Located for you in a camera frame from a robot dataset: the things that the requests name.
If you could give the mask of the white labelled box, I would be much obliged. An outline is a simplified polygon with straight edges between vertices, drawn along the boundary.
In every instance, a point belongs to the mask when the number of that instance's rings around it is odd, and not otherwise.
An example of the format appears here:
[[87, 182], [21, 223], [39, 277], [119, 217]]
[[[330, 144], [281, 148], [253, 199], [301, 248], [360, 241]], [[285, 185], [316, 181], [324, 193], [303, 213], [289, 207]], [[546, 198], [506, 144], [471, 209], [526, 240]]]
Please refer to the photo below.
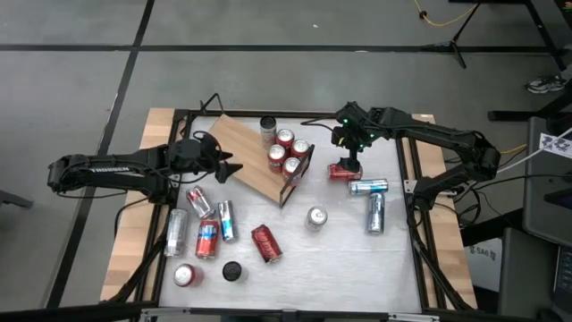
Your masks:
[[465, 253], [473, 285], [497, 292], [501, 276], [501, 240], [496, 238], [467, 246]]

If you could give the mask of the person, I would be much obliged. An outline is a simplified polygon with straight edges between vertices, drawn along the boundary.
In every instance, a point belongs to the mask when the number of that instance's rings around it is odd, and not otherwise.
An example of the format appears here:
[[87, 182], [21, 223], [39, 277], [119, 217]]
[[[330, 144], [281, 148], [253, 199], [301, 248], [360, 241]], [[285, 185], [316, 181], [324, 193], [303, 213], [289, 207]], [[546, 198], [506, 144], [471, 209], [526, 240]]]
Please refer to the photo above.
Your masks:
[[561, 91], [570, 83], [572, 83], [572, 64], [561, 72], [530, 80], [525, 89], [532, 94], [547, 94]]

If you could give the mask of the grey cabinet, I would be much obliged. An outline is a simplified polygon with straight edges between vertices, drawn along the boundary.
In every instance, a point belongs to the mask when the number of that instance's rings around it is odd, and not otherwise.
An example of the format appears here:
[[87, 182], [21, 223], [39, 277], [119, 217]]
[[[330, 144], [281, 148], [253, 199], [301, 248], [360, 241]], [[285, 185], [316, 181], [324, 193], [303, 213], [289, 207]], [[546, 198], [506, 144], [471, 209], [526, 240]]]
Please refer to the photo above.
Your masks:
[[531, 234], [572, 247], [572, 159], [539, 149], [546, 121], [528, 120], [523, 226]]

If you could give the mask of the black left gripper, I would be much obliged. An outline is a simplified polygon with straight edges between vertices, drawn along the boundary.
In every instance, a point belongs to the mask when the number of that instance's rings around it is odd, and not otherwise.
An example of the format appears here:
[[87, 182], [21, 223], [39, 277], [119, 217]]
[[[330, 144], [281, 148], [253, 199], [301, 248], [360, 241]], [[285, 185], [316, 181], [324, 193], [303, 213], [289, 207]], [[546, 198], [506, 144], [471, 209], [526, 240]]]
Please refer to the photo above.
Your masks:
[[184, 139], [169, 146], [169, 166], [175, 172], [206, 172], [215, 171], [215, 179], [219, 183], [226, 183], [227, 179], [238, 172], [243, 164], [220, 164], [232, 157], [232, 153], [217, 149], [217, 141], [212, 136], [203, 136], [200, 139]]

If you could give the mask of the black tripod stand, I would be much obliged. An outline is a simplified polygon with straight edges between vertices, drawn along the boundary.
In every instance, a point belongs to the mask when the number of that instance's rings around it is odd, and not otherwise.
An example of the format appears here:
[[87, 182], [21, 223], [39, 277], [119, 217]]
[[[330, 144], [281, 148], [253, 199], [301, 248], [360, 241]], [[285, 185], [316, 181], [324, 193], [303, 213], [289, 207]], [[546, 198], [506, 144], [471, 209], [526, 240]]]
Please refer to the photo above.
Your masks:
[[419, 19], [424, 21], [426, 24], [428, 24], [431, 27], [444, 28], [444, 27], [447, 27], [447, 26], [463, 19], [463, 23], [462, 23], [461, 27], [458, 29], [458, 31], [454, 34], [454, 36], [449, 41], [433, 43], [433, 44], [421, 46], [421, 51], [422, 52], [428, 52], [428, 53], [449, 53], [453, 56], [453, 58], [457, 61], [457, 63], [459, 64], [459, 66], [462, 69], [466, 69], [467, 65], [466, 65], [466, 62], [465, 62], [462, 54], [460, 53], [460, 49], [458, 47], [458, 40], [459, 40], [462, 32], [464, 31], [465, 27], [468, 25], [468, 23], [473, 18], [475, 12], [480, 7], [481, 3], [477, 2], [470, 9], [468, 9], [466, 12], [462, 13], [457, 18], [454, 18], [454, 19], [452, 19], [450, 21], [446, 21], [446, 22], [433, 22], [433, 21], [431, 21], [427, 16], [427, 11], [425, 11], [421, 8], [419, 2], [417, 0], [415, 0], [415, 3], [416, 3], [416, 8], [418, 10]]

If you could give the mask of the red soda can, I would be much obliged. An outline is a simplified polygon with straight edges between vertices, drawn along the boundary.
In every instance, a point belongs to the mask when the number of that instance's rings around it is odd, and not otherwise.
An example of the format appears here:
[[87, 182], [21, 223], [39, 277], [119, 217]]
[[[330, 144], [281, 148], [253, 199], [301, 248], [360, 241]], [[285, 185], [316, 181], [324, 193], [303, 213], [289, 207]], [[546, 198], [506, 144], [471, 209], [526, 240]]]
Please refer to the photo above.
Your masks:
[[191, 264], [180, 264], [173, 272], [173, 282], [179, 287], [197, 286], [203, 279], [203, 270]]

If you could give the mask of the blue silver slim can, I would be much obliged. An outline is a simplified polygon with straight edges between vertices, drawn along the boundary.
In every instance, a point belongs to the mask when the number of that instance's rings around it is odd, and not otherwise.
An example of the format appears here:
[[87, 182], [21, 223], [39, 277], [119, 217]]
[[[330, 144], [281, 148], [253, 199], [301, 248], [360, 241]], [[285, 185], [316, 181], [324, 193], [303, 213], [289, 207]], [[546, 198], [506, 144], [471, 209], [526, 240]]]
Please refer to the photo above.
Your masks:
[[384, 232], [384, 195], [381, 192], [369, 195], [366, 231], [371, 234]]
[[348, 188], [350, 195], [357, 196], [371, 193], [385, 193], [389, 185], [386, 179], [358, 180], [350, 181]]
[[238, 239], [238, 228], [234, 217], [231, 200], [218, 203], [218, 215], [221, 223], [222, 237], [225, 242], [234, 242]]

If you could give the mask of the white slim can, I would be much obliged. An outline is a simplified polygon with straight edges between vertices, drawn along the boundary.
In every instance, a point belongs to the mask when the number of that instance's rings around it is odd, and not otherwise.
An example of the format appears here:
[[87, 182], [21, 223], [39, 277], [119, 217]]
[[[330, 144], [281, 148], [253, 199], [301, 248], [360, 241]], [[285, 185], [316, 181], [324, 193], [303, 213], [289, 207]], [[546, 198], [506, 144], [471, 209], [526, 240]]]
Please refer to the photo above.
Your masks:
[[263, 147], [268, 150], [276, 142], [277, 123], [274, 117], [265, 115], [260, 119], [260, 135]]
[[171, 210], [164, 247], [166, 257], [179, 257], [183, 253], [186, 245], [188, 221], [189, 212], [186, 209], [174, 208]]
[[248, 271], [237, 261], [229, 261], [223, 266], [223, 278], [230, 283], [242, 283], [248, 279]]

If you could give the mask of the dark chair base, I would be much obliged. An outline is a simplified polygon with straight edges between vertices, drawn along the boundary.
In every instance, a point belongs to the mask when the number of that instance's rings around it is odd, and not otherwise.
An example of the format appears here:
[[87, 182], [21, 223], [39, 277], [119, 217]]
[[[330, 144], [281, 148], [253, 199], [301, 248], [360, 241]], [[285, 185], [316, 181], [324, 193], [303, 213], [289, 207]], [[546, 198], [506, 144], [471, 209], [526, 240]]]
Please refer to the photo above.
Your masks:
[[14, 205], [20, 208], [32, 208], [34, 202], [21, 196], [0, 190], [0, 205]]

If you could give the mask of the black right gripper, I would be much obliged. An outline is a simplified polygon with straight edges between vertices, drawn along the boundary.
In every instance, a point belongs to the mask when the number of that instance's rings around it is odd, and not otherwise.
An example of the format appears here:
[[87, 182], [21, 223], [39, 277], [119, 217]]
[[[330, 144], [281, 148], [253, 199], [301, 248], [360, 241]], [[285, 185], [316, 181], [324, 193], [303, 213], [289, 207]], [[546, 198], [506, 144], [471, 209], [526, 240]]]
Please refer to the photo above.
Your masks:
[[366, 120], [367, 112], [357, 102], [348, 102], [335, 113], [339, 123], [332, 130], [332, 143], [336, 147], [350, 149], [348, 157], [340, 159], [340, 166], [352, 173], [361, 173], [362, 167], [358, 161], [358, 150], [370, 148], [377, 137], [367, 131], [370, 123]]

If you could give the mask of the black desk frame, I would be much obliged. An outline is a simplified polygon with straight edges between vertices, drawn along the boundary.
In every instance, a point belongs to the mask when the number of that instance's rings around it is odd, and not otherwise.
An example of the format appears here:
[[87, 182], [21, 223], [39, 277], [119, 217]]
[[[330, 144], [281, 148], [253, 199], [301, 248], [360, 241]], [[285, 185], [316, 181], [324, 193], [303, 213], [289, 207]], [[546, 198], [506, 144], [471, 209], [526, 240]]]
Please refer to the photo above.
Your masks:
[[[546, 52], [552, 57], [554, 63], [558, 66], [560, 70], [565, 69], [565, 64], [562, 60], [564, 55], [564, 49], [558, 49], [555, 42], [551, 38], [550, 32], [546, 25], [544, 24], [540, 14], [537, 12], [533, 5], [533, 0], [449, 0], [452, 3], [462, 3], [462, 4], [476, 4], [480, 2], [482, 4], [522, 4], [528, 11], [530, 17], [533, 20], [534, 26], [538, 30], [540, 37], [544, 43], [544, 48]], [[492, 122], [525, 122], [531, 117], [553, 117], [553, 116], [567, 116], [568, 113], [563, 113], [563, 110], [569, 106], [572, 106], [572, 85], [569, 89], [565, 89], [564, 92], [557, 98], [552, 100], [548, 105], [540, 108], [533, 112], [522, 112], [522, 111], [499, 111], [492, 110], [487, 114], [488, 120]]]

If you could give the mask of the red Coca-Cola can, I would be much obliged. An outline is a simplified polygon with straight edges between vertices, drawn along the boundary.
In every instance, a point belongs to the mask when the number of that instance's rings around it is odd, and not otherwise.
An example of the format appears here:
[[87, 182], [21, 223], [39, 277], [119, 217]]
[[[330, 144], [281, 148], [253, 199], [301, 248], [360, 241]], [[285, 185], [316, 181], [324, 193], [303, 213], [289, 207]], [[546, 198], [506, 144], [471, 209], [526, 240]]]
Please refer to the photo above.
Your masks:
[[251, 238], [266, 264], [279, 260], [282, 250], [266, 225], [260, 225], [251, 231]]
[[331, 181], [356, 181], [360, 180], [363, 175], [363, 168], [360, 167], [357, 172], [344, 169], [341, 165], [330, 164], [327, 167], [328, 177]]

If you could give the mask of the silver aluminium bar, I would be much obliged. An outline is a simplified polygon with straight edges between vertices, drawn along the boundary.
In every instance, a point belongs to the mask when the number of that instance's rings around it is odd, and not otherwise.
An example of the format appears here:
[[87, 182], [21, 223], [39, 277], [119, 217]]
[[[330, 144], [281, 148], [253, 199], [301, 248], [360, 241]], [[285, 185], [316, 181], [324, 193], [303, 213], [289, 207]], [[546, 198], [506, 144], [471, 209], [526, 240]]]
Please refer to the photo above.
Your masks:
[[376, 319], [398, 322], [444, 322], [435, 315], [388, 312], [346, 312], [346, 311], [312, 311], [298, 309], [208, 309], [208, 308], [155, 308], [143, 309], [145, 317], [182, 316], [182, 315], [220, 315], [241, 317], [273, 317], [283, 322], [294, 322], [300, 318], [349, 318]]

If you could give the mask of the silver Diet Coke can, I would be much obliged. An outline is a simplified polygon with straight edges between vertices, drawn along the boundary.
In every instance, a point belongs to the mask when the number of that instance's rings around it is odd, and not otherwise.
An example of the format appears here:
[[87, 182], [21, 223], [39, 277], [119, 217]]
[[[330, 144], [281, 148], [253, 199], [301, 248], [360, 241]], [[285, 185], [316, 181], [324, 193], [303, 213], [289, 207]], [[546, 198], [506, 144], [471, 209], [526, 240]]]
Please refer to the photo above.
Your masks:
[[306, 228], [310, 231], [320, 231], [328, 220], [327, 211], [319, 206], [311, 207], [307, 212]]

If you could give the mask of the red silver slim can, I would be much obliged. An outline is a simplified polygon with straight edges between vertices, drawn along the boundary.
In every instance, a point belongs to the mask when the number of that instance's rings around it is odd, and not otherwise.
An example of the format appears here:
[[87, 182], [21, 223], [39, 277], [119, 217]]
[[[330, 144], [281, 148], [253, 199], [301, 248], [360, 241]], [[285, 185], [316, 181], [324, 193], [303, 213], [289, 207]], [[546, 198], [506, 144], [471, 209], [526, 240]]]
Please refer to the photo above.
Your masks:
[[186, 197], [199, 218], [205, 219], [214, 214], [215, 209], [200, 186], [187, 189]]

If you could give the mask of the grey box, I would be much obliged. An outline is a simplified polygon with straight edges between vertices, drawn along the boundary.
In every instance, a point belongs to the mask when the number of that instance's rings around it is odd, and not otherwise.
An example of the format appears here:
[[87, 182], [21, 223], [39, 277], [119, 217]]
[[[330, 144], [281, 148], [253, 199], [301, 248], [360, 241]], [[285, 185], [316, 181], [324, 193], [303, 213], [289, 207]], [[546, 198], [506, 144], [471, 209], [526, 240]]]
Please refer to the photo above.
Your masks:
[[572, 322], [572, 248], [505, 229], [498, 313]]

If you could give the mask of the white paper label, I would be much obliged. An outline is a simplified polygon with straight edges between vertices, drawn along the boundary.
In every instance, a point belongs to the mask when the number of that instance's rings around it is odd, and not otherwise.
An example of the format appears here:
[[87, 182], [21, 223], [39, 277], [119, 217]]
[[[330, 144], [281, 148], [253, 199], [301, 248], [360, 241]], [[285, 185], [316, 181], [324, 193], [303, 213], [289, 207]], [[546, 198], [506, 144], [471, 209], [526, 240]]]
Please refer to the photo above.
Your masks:
[[539, 148], [543, 151], [572, 159], [572, 140], [542, 133], [539, 139]]

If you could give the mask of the red Fanta can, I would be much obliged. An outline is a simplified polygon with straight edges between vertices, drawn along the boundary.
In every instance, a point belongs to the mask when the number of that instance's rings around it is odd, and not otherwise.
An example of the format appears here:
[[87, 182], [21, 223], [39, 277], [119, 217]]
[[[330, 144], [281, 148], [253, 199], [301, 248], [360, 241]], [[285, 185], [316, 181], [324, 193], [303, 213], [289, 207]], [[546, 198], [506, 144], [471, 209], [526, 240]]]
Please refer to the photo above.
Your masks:
[[288, 157], [284, 160], [282, 164], [282, 176], [286, 181], [291, 178], [299, 165], [300, 160], [296, 157]]
[[216, 220], [202, 220], [198, 226], [195, 256], [214, 258], [216, 255], [219, 223]]
[[295, 140], [294, 131], [291, 129], [280, 129], [276, 132], [275, 141], [285, 149], [291, 149]]
[[310, 144], [307, 140], [296, 139], [292, 142], [290, 154], [292, 157], [303, 158], [309, 148]]
[[282, 145], [274, 144], [267, 151], [269, 169], [276, 174], [282, 172], [283, 162], [286, 159], [286, 149]]

